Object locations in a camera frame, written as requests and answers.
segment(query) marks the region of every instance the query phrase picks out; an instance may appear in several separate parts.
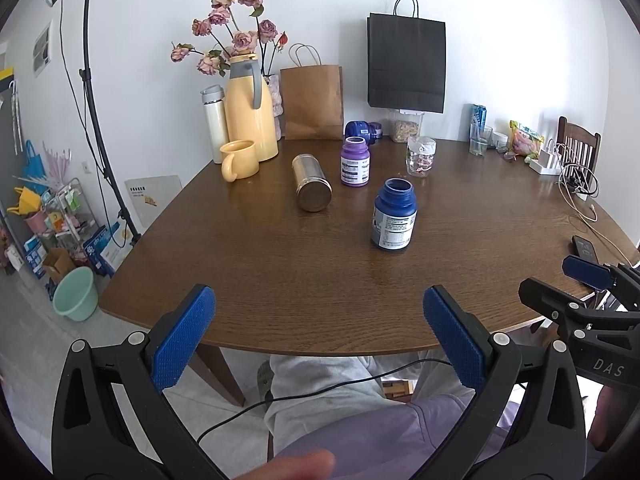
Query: yellow bag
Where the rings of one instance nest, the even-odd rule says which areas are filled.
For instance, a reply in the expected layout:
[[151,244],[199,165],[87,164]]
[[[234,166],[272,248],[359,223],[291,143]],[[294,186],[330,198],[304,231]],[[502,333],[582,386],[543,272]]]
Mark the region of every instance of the yellow bag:
[[[20,194],[20,200],[18,200],[17,211],[19,215],[28,215],[29,213],[35,213],[40,210],[42,200],[39,195],[35,194],[28,187],[14,187],[15,192]],[[15,213],[16,208],[10,207],[9,211]]]

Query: cable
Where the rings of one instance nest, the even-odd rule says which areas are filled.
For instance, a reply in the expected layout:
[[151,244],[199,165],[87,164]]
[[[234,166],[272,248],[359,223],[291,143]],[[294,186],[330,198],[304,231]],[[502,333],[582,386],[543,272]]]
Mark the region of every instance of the cable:
[[91,151],[91,155],[94,158],[94,162],[96,167],[98,168],[98,171],[102,176],[104,176],[104,170],[103,168],[100,168],[100,165],[98,164],[98,159],[95,156],[95,152],[94,152],[94,146],[91,144],[91,139],[89,138],[89,131],[87,130],[87,127],[86,127],[86,104],[84,108],[84,121],[83,121],[82,114],[80,113],[80,107],[78,105],[78,98],[76,97],[76,90],[74,89],[74,85],[71,81],[71,76],[69,75],[69,70],[66,66],[65,48],[62,40],[63,13],[64,13],[64,0],[60,0],[60,26],[58,27],[58,32],[60,34],[60,56],[62,57],[62,64],[65,67],[66,80],[69,81],[69,88],[71,88],[71,93],[73,94],[73,97],[74,97],[74,103],[76,104],[76,111],[78,112],[78,118],[80,119],[80,124],[82,124],[82,129],[84,130],[84,136],[86,137],[86,142],[89,145],[89,150]]
[[366,377],[364,379],[356,379],[356,380],[353,380],[353,381],[344,381],[343,383],[334,384],[334,386],[329,386],[327,388],[323,388],[322,390],[318,390],[318,391],[312,392],[310,394],[292,395],[292,396],[287,396],[287,397],[276,397],[275,399],[270,399],[270,400],[261,400],[260,402],[256,402],[255,404],[252,404],[248,408],[245,408],[241,412],[238,412],[235,415],[230,416],[227,420],[223,420],[222,422],[216,424],[215,426],[211,426],[209,429],[203,431],[200,434],[200,436],[196,439],[196,444],[200,445],[200,442],[202,441],[202,439],[205,436],[207,436],[211,431],[216,430],[220,426],[224,426],[226,423],[231,422],[232,420],[236,420],[236,418],[238,418],[240,415],[244,415],[246,412],[249,412],[252,409],[257,408],[258,406],[262,406],[263,404],[267,404],[268,402],[279,402],[280,400],[305,399],[306,397],[313,397],[313,396],[316,396],[316,395],[325,394],[325,393],[327,393],[327,392],[329,392],[331,390],[335,390],[336,388],[340,388],[341,386],[348,386],[349,384],[358,384],[358,383],[366,383],[367,381],[374,381],[376,379],[381,379],[384,376],[391,375],[391,374],[394,374],[396,372],[399,372],[400,370],[404,370],[405,368],[408,368],[409,366],[413,366],[413,365],[416,365],[418,363],[426,363],[426,362],[436,362],[436,363],[441,363],[441,364],[444,364],[444,365],[452,366],[451,363],[449,363],[447,361],[443,361],[442,359],[435,359],[435,358],[418,359],[417,361],[413,361],[412,363],[409,363],[407,365],[404,365],[404,366],[401,366],[399,368],[396,368],[395,370],[390,370],[388,372],[384,372],[383,374],[374,375],[373,377]]
[[[84,86],[84,84],[82,85],[82,94],[83,94],[83,100],[84,100],[84,124],[86,124],[86,87]],[[102,198],[102,207],[104,208],[104,217],[107,219],[107,229],[109,231],[109,235],[111,236],[111,240],[113,241],[114,244],[116,244],[116,247],[118,247],[119,249],[124,249],[124,247],[127,245],[127,227],[125,225],[125,235],[124,235],[124,242],[122,245],[120,245],[119,243],[117,243],[116,239],[113,237],[113,232],[111,231],[111,221],[109,220],[109,213],[107,213],[107,203],[106,200],[104,199],[104,191],[102,190],[102,182],[100,180],[100,171],[98,168],[98,161],[95,161],[95,169],[97,171],[97,179],[98,179],[98,187],[100,188],[100,197]],[[104,180],[107,180],[107,178],[104,176],[104,172],[102,172],[102,177]]]
[[[100,181],[100,176],[102,176],[102,178],[107,181],[108,186],[111,187],[112,190],[113,190],[113,185],[111,184],[111,182],[109,182],[109,179],[107,179],[107,177],[104,174],[104,166],[101,167],[100,164],[98,163],[98,158],[95,156],[95,152],[94,152],[94,146],[91,144],[91,139],[89,138],[89,131],[87,129],[87,122],[86,122],[86,86],[85,86],[84,81],[83,81],[82,82],[82,100],[84,101],[84,120],[82,120],[82,113],[80,112],[80,106],[78,104],[78,98],[76,97],[76,91],[75,91],[74,85],[73,85],[73,83],[71,81],[71,76],[69,75],[69,70],[68,70],[68,68],[66,66],[65,49],[64,49],[63,40],[62,40],[62,17],[63,17],[63,13],[64,13],[64,0],[60,0],[60,27],[59,27],[58,31],[60,33],[60,55],[62,57],[62,64],[65,67],[66,80],[69,81],[69,88],[71,88],[71,93],[73,94],[73,97],[74,97],[74,103],[76,104],[76,111],[78,112],[78,119],[80,119],[80,124],[82,124],[82,129],[84,130],[84,136],[86,138],[86,142],[89,145],[89,150],[91,151],[91,155],[94,158],[95,169],[97,171],[97,178],[98,178],[98,187],[100,188],[100,196],[102,198],[102,206],[104,207],[104,216],[107,219],[107,229],[108,229],[109,234],[111,236],[111,240],[113,240],[113,243],[116,244],[119,248],[123,249],[127,245],[126,227],[125,227],[124,244],[120,245],[119,243],[117,243],[117,241],[113,237],[113,232],[111,232],[111,221],[109,220],[109,215],[107,213],[107,203],[106,203],[106,200],[104,199],[104,191],[102,190],[102,182]],[[100,152],[98,152],[98,154],[100,155],[100,161],[102,162],[102,164],[104,164],[104,162],[102,161],[102,154]]]
[[[560,154],[560,152],[558,151],[558,147],[562,146],[564,147],[564,150],[562,152],[562,155]],[[569,155],[570,152],[573,155],[573,160],[571,162],[567,162],[565,161],[565,155]],[[560,195],[562,195],[562,198],[564,198],[564,201],[567,202],[567,204],[569,205],[569,207],[571,207],[571,209],[573,209],[575,212],[578,213],[578,215],[580,216],[580,220],[582,220],[582,222],[584,222],[584,224],[591,229],[591,231],[594,232],[594,234],[596,236],[599,236],[600,238],[602,238],[603,240],[607,241],[613,248],[615,248],[615,250],[617,250],[620,255],[623,257],[623,259],[629,264],[630,267],[633,267],[633,264],[631,263],[631,261],[626,257],[626,254],[622,252],[622,250],[615,244],[613,243],[611,240],[609,240],[604,234],[602,234],[600,231],[598,231],[593,225],[593,223],[596,223],[598,221],[598,213],[596,212],[596,208],[593,206],[593,204],[589,205],[589,209],[591,209],[591,211],[593,212],[593,218],[590,216],[585,215],[582,211],[580,211],[578,209],[578,207],[575,205],[574,202],[574,198],[572,197],[572,193],[569,190],[569,184],[567,183],[567,170],[571,170],[571,168],[575,168],[575,170],[581,170],[581,171],[574,171],[573,173],[573,177],[575,178],[576,175],[580,176],[582,178],[582,182],[578,182],[579,187],[575,187],[575,192],[579,192],[579,193],[583,193],[586,194],[588,196],[591,196],[592,198],[597,197],[598,192],[600,191],[600,183],[598,182],[597,177],[595,176],[595,174],[593,173],[593,171],[591,171],[589,168],[587,168],[585,165],[580,164],[579,162],[577,162],[577,157],[575,155],[574,150],[571,149],[571,147],[567,146],[566,144],[556,144],[554,146],[554,153],[558,156],[558,161],[560,163],[560,167],[562,168],[562,171],[560,173],[560,175],[558,176],[558,187],[560,190]],[[595,189],[593,191],[591,191],[591,187],[590,184],[588,183],[588,179],[587,179],[587,174],[585,173],[589,173],[591,175],[591,177],[593,178],[593,181],[595,183]],[[564,193],[564,191],[562,190],[562,187],[564,186],[564,189],[566,190],[566,195]]]

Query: light stand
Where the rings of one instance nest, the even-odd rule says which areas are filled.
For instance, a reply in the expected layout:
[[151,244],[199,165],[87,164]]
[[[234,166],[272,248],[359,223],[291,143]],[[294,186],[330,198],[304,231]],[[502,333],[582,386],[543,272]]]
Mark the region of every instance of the light stand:
[[[56,2],[56,0],[45,1],[49,5],[49,7],[53,6],[53,4]],[[84,57],[84,70],[80,71],[80,76],[82,78],[82,82],[86,91],[87,107],[89,108],[91,123],[94,127],[95,142],[97,144],[98,152],[100,153],[100,158],[104,166],[104,178],[111,186],[111,189],[113,189],[116,200],[120,205],[120,212],[118,213],[118,216],[127,223],[127,226],[129,227],[129,230],[132,234],[132,244],[135,244],[138,240],[140,240],[141,235],[136,229],[133,220],[131,219],[129,209],[127,209],[127,206],[122,199],[120,189],[118,188],[118,184],[116,183],[116,179],[113,175],[111,163],[109,162],[109,157],[107,156],[107,150],[104,146],[104,141],[102,140],[100,124],[98,123],[98,114],[95,110],[94,88],[91,83],[91,69],[89,67],[89,0],[84,0],[84,17],[82,20],[82,52]]]

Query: screw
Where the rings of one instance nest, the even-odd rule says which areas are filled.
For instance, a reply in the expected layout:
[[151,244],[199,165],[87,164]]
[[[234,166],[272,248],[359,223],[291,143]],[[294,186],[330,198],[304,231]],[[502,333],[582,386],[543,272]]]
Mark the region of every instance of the screw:
[[554,349],[558,352],[565,352],[566,351],[566,345],[560,341],[559,339],[554,341]]
[[132,345],[139,345],[145,340],[145,335],[142,332],[134,332],[127,337],[127,341]]
[[84,341],[82,339],[78,339],[74,341],[73,344],[71,345],[71,350],[73,352],[79,352],[82,349],[84,349]]
[[496,332],[494,334],[494,341],[500,346],[507,346],[511,339],[509,339],[509,336],[503,332]]

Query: green leaf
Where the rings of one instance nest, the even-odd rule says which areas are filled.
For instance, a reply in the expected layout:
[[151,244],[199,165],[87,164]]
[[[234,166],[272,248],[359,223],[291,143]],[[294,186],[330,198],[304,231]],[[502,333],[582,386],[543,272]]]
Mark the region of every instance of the green leaf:
[[258,18],[259,16],[262,15],[263,12],[264,12],[264,6],[261,5],[260,7],[255,9],[254,12],[249,14],[249,16],[251,16],[252,18]]

